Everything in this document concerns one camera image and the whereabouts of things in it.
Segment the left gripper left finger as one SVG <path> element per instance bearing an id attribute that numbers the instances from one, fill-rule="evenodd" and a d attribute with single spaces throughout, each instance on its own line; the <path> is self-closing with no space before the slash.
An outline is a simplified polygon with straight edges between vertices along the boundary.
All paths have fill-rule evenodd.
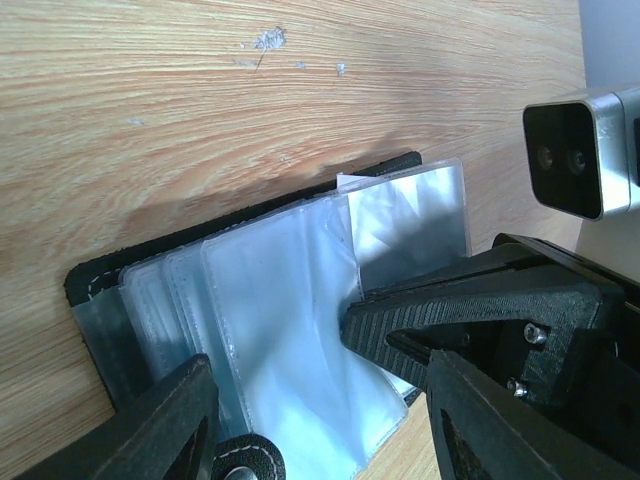
<path id="1" fill-rule="evenodd" d="M 219 427 L 209 358 L 197 354 L 20 479 L 209 479 Z"/>

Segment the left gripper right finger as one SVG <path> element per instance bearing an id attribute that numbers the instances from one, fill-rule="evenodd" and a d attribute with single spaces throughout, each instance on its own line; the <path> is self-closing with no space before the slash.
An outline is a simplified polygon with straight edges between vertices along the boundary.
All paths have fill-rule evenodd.
<path id="1" fill-rule="evenodd" d="M 454 352 L 427 368 L 443 479 L 637 479 L 639 475 L 519 401 Z"/>

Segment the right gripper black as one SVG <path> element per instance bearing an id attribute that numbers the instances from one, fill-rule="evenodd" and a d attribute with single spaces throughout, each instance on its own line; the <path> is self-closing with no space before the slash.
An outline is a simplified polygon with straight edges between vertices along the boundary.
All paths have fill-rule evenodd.
<path id="1" fill-rule="evenodd" d="M 496 248 L 515 243 L 528 248 Z M 639 283 L 546 240 L 500 233 L 492 246 L 367 293 L 344 316 L 343 344 L 427 396 L 436 351 L 456 353 L 530 405 L 569 405 L 587 385 L 581 423 L 603 450 L 637 450 Z M 613 320 L 617 347 L 588 380 L 600 344 L 600 278 L 587 270 L 625 293 Z"/>

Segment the black leather card holder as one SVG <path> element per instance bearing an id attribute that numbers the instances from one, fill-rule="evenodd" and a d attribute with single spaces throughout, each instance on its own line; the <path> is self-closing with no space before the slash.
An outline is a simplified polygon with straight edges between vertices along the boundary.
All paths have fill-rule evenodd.
<path id="1" fill-rule="evenodd" d="M 342 344 L 347 308 L 468 251 L 461 162 L 410 152 L 79 264 L 64 288 L 117 412 L 204 357 L 215 478 L 352 479 L 412 389 Z"/>

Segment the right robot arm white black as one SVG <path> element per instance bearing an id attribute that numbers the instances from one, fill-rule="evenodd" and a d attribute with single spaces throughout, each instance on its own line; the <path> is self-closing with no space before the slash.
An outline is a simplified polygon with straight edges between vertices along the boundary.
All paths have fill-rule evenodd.
<path id="1" fill-rule="evenodd" d="M 575 252 L 501 234 L 491 249 L 367 294 L 353 352 L 453 409 L 485 387 L 508 426 L 639 465 L 639 8 L 580 5 L 587 87 L 523 113 L 535 198 L 578 217 Z"/>

